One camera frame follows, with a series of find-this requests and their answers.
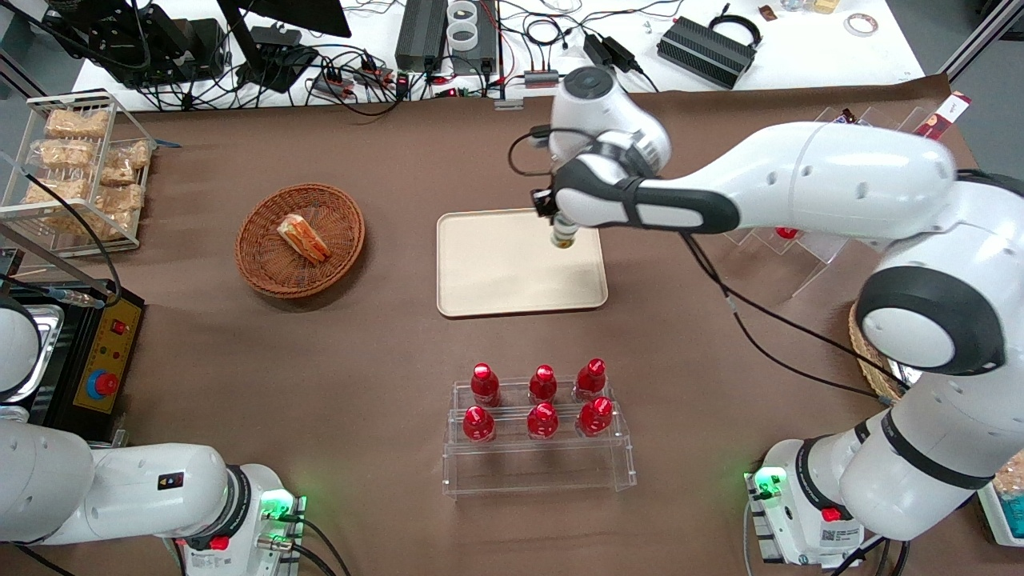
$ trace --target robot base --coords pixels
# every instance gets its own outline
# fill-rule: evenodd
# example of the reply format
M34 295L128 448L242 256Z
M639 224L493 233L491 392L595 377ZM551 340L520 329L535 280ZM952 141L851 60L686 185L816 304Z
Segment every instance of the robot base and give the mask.
M279 575L282 552L257 547L256 540L260 536L294 537L289 532L291 525L269 520L266 515L274 511L299 513L301 510L297 506L301 499L285 490L281 479L270 468L261 464L243 464L241 467L252 486L249 512L242 527L231 536L226 549L196 550L182 546L188 576ZM289 570L281 570L280 574L290 574L293 564L288 564Z
M864 539L857 521L825 522L797 481L799 440L772 447L762 467L744 475L754 526L766 563L837 568Z

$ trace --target black monitor stand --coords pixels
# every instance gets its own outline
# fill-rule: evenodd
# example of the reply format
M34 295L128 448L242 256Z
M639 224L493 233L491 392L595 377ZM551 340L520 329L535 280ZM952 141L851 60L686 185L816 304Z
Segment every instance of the black monitor stand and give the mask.
M239 67L239 85L252 83L275 92L285 93L318 56L314 48L308 46L260 46L253 40L252 33L242 17L238 0L217 0L220 10L227 19L227 30L242 48L246 63Z

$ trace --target beige tray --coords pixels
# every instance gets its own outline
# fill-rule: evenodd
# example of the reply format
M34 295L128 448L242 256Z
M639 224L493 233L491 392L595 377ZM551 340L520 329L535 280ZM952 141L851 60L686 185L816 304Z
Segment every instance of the beige tray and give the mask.
M529 208L437 220L437 310L446 317L595 308L608 299L601 239L581 229L556 248Z

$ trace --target green indicator light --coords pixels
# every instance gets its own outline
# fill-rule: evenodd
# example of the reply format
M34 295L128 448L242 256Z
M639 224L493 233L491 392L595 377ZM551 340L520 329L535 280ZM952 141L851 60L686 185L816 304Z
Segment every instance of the green indicator light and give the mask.
M768 492L773 496L781 494L778 485L783 482L785 482L785 469L777 466L766 466L754 474L754 483L761 492Z
M260 511L269 518L278 519L282 515L291 512L294 503L295 497L288 490L270 490L264 492L260 498Z

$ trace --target white table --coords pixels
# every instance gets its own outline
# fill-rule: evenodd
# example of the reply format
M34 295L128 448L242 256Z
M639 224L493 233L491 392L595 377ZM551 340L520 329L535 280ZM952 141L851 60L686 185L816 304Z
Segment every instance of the white table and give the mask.
M548 3L561 6L559 3L564 2L564 6L569 8L572 5L569 2L579 5L580 1L548 0ZM588 13L599 10L639 8L649 3L649 0L582 0L582 9L572 14L577 19L582 19ZM552 11L545 7L540 0L515 0L515 3L538 12ZM775 10L778 19L766 22L761 16L758 12L758 6L766 3ZM682 4L679 4L678 14L673 15L682 15L707 24L721 12L724 4L725 0L684 0ZM190 19L215 17L223 23L223 16L213 0L163 0L160 5L171 17ZM677 4L659 4L650 8L650 11L668 14L676 6ZM403 8L399 5L392 6L384 14L347 11L346 16L352 30L351 38L332 36L314 38L308 32L303 32L302 43L318 46L317 49L328 57L343 51L344 48L321 45L343 43L359 46L387 60L389 66L393 67L394 47L401 26L402 11ZM518 12L518 8L502 2L500 11L506 26L516 30L521 29L522 17L509 17ZM864 12L873 16L879 23L879 31L867 38L849 34L843 27L843 20L853 12ZM810 11L786 12L776 0L733 0L729 13L743 15L755 22L764 37L754 64L737 82L735 87L737 90L894 84L924 75L921 65L918 64L885 0L843 0L839 9L828 15ZM250 14L246 17L246 23L250 27L269 26L272 20ZM645 23L650 23L650 34L647 33ZM714 84L657 55L657 42L671 26L672 16L657 17L643 13L618 14L588 24L588 27L602 35L613 36L620 43L633 51L640 66L653 79L659 89L720 90L721 88ZM716 31L744 44L751 41L750 33L738 25L724 24L716 27ZM534 34L538 38L548 38L552 32L550 27L539 25L534 30ZM505 34L505 40L506 75L522 74L523 67L527 70L529 68L529 57L523 40L518 35L508 33ZM590 65L590 60L583 51L583 35L580 31L573 31L568 36L567 41L569 44L567 50L562 50L560 43L555 44L552 50L552 65L561 74ZM233 64L240 64L243 56L233 37L229 40L229 44L234 57ZM515 54L516 69L514 73L510 70L512 58L509 55L509 48ZM534 47L532 50L534 59L540 66L537 48ZM445 69L450 68L451 64L445 63ZM307 70L303 78L292 87L292 98L297 105L303 104L306 99L304 79L312 78L316 74L318 74L317 69ZM647 81L636 73L618 74L618 78L622 85L629 91L651 91ZM229 86L230 80L222 80L221 84ZM476 76L465 76L446 84L444 88L477 89L479 84L480 81ZM197 82L193 92L198 94L211 85L212 81ZM416 86L413 91L414 97L419 97L422 87L423 84ZM75 83L75 90L92 88L111 91L128 110L154 110L154 106L145 97L134 90L124 88L101 68L86 61ZM239 92L240 99L242 101L250 99L255 96L257 90L256 86L244 87ZM220 93L220 89L214 88L205 97L209 98L218 93ZM526 90L522 86L521 80L516 80L510 83L506 95L508 98L521 98L552 93L554 93L554 89ZM494 90L492 94L497 97L498 91ZM361 90L357 92L357 95L360 101L365 99ZM232 96L225 96L214 104L226 107L231 100ZM329 102L313 98L310 104ZM259 106L261 108L280 107L290 106L290 102L286 94L267 91L260 97Z

